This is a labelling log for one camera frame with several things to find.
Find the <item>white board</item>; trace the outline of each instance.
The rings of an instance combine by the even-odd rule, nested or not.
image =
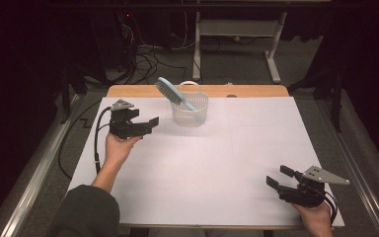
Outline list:
[[[103,98],[99,113],[118,98]],[[121,224],[208,227],[290,228],[299,214],[265,183],[298,184],[279,172],[285,165],[305,171],[321,166],[293,98],[210,98],[207,119],[197,127],[176,124],[165,98],[122,98],[140,116],[159,117],[159,125],[138,141],[122,166],[112,195]],[[106,124],[110,112],[102,119]],[[90,185],[96,177],[96,120],[69,190]],[[99,133],[100,159],[105,136]],[[334,226],[344,226],[338,214]]]

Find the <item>metal rail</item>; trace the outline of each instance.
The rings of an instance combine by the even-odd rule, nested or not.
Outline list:
[[[77,109],[82,103],[82,100],[83,98],[79,97],[78,95],[75,95],[72,99],[71,108],[73,110],[70,114],[70,117],[64,124],[60,125],[54,135],[53,142],[49,144],[45,149],[45,153],[42,155],[36,171],[34,172],[29,184],[27,185],[23,196],[18,202],[17,207],[12,213],[12,216],[9,219],[4,231],[2,232],[1,237],[17,236],[22,224],[24,223],[27,215],[29,214],[31,208],[33,207],[33,204],[36,201],[39,190],[60,147],[61,140],[63,139],[63,136],[70,126],[72,118],[77,114]]]
[[[343,160],[345,162],[347,171],[350,173],[351,180],[355,184],[356,189],[358,190],[358,193],[361,196],[362,202],[365,205],[365,208],[367,209],[367,212],[370,215],[374,223],[374,226],[376,227],[379,233],[379,201],[377,197],[372,193],[368,183],[366,182],[364,176],[359,170],[359,167],[355,162],[353,155],[346,146],[341,133],[337,132],[336,129],[333,127],[331,122],[331,113],[328,111],[325,102],[317,101],[317,105],[321,113],[324,115],[324,118],[328,126],[331,128],[331,131],[344,157]]]
[[[332,3],[332,2],[256,2],[256,3],[184,3],[184,4],[55,4],[44,3],[50,9],[68,11],[292,11],[292,10],[358,10],[364,7],[362,3]]]

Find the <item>hand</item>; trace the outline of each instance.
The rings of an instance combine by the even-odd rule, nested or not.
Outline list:
[[[304,207],[292,203],[300,212],[304,227],[314,237],[332,237],[331,208],[323,201],[316,207]]]
[[[131,148],[141,138],[142,136],[135,136],[120,139],[109,133],[106,138],[106,160],[104,161],[103,169],[110,168],[119,171],[130,154]]]
[[[135,136],[123,140],[109,133],[106,138],[106,160],[92,186],[110,193],[116,174],[130,154],[133,145],[140,139],[141,136]]]

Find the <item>blue brush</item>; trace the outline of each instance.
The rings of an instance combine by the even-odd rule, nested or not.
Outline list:
[[[190,104],[186,100],[184,95],[177,88],[175,88],[175,86],[172,85],[171,82],[169,82],[167,79],[159,77],[158,82],[156,82],[155,85],[158,88],[158,90],[175,105],[184,103],[184,105],[190,111],[196,111],[196,108],[192,104]]]

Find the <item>transparent container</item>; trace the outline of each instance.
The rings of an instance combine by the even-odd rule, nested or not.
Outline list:
[[[186,100],[191,103],[196,110],[190,111],[184,103],[176,105],[171,102],[174,121],[182,126],[198,126],[207,119],[208,96],[202,92],[201,87],[192,81],[185,81],[182,85],[194,85],[198,87],[197,92],[182,92]]]

